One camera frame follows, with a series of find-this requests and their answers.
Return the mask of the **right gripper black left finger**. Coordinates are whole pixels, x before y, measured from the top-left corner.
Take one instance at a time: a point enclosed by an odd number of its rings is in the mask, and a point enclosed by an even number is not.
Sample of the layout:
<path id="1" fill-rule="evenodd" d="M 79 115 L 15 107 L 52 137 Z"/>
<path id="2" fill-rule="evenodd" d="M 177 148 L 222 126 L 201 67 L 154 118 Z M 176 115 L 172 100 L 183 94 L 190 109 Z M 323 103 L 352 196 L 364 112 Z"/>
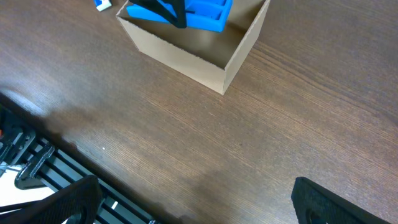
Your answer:
<path id="1" fill-rule="evenodd" d="M 1 224 L 94 223 L 102 201 L 98 178 L 87 175 L 42 200 L 1 207 Z"/>

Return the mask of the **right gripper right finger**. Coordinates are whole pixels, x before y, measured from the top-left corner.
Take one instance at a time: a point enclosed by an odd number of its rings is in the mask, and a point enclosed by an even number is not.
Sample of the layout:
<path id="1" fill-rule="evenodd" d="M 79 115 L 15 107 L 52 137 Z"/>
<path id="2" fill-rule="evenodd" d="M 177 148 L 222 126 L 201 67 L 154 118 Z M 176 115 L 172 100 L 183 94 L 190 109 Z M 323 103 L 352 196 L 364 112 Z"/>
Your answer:
<path id="1" fill-rule="evenodd" d="M 306 177 L 297 177 L 291 199 L 299 224 L 389 224 Z"/>

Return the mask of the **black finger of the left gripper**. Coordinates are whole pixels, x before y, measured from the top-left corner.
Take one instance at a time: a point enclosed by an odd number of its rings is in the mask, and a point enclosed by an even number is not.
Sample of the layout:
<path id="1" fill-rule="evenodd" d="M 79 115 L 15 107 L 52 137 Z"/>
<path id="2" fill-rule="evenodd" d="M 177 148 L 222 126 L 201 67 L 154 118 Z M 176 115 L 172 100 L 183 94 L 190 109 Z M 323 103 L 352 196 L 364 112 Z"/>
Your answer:
<path id="1" fill-rule="evenodd" d="M 184 0 L 129 0 L 129 2 L 156 13 L 177 28 L 187 27 Z"/>

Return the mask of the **white blue staples box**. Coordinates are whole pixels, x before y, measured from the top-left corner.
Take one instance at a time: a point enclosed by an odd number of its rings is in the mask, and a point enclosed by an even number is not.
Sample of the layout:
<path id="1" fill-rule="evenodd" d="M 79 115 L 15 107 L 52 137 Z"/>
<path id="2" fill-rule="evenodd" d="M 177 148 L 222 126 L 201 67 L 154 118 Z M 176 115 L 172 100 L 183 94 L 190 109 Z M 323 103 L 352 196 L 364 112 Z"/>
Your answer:
<path id="1" fill-rule="evenodd" d="M 112 6 L 110 0 L 93 0 L 93 2 L 99 12 L 104 11 Z"/>

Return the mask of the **blue plastic tray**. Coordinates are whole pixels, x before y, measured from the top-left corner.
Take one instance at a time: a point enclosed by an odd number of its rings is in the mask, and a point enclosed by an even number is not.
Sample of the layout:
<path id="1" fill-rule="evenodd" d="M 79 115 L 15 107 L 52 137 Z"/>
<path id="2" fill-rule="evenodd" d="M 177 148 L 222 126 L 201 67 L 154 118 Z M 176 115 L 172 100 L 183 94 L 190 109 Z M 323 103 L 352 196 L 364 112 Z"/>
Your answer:
<path id="1" fill-rule="evenodd" d="M 212 32 L 223 32 L 233 5 L 233 0 L 184 1 L 188 28 L 208 30 Z M 128 15 L 135 19 L 169 23 L 156 13 L 133 3 L 131 3 L 126 10 Z"/>

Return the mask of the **cardboard box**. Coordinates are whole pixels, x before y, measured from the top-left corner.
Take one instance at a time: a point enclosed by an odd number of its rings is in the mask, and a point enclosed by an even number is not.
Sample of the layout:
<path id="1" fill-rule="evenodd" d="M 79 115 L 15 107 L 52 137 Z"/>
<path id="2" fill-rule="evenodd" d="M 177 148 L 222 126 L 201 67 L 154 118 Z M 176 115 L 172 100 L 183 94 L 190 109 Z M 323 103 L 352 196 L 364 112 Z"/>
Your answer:
<path id="1" fill-rule="evenodd" d="M 269 4 L 234 1 L 221 33 L 133 19 L 127 13 L 130 2 L 116 19 L 138 51 L 224 94 L 259 37 Z"/>

